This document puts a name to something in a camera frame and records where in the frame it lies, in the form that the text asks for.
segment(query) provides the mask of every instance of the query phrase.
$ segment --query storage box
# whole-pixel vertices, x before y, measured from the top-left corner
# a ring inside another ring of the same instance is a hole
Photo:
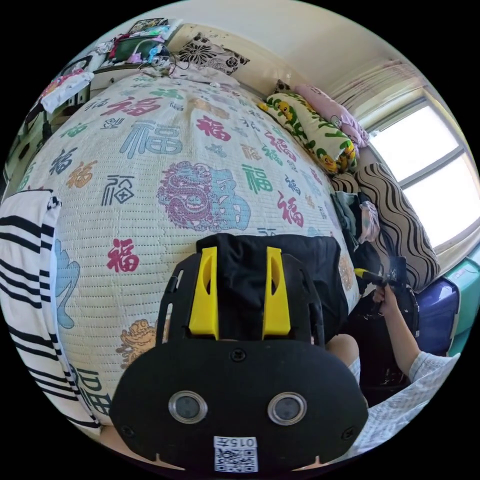
[[[460,310],[454,335],[472,328],[480,306],[480,248],[474,250],[465,260],[446,275],[460,291]]]
[[[465,344],[469,339],[470,330],[471,328],[469,328],[468,330],[465,330],[462,333],[459,333],[458,335],[455,335],[453,342],[451,343],[450,350],[448,351],[449,357],[453,357],[456,354],[462,353],[465,347]]]
[[[439,278],[416,295],[418,302],[417,343],[420,350],[445,355],[452,344],[457,322],[460,292],[448,278]]]

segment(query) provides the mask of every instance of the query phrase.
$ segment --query purple box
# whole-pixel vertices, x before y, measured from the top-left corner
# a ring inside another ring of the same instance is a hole
[[[417,343],[423,352],[445,355],[452,343],[452,329],[460,307],[458,287],[441,277],[416,295]]]

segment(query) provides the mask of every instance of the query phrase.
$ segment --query bed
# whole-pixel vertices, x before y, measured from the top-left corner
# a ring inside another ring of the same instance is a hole
[[[271,59],[257,50],[250,63]],[[257,107],[279,76],[292,82],[281,71],[237,88],[137,72],[78,110],[27,170],[19,190],[62,201],[58,335],[102,424],[125,368],[154,346],[175,265],[207,235],[333,236],[349,311],[359,301],[329,179]]]

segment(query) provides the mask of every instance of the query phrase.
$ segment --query bag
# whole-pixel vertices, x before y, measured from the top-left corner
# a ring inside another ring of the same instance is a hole
[[[418,337],[419,306],[413,290],[407,286],[396,292],[398,307],[414,337]],[[373,407],[410,384],[398,368],[385,318],[372,314],[373,293],[362,298],[341,330],[358,343],[360,388],[369,407]]]

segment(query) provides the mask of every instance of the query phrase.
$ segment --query pikachu print pillow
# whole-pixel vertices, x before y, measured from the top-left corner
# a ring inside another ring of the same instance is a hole
[[[356,171],[352,141],[323,119],[302,96],[290,91],[274,93],[258,107],[287,129],[330,176]]]

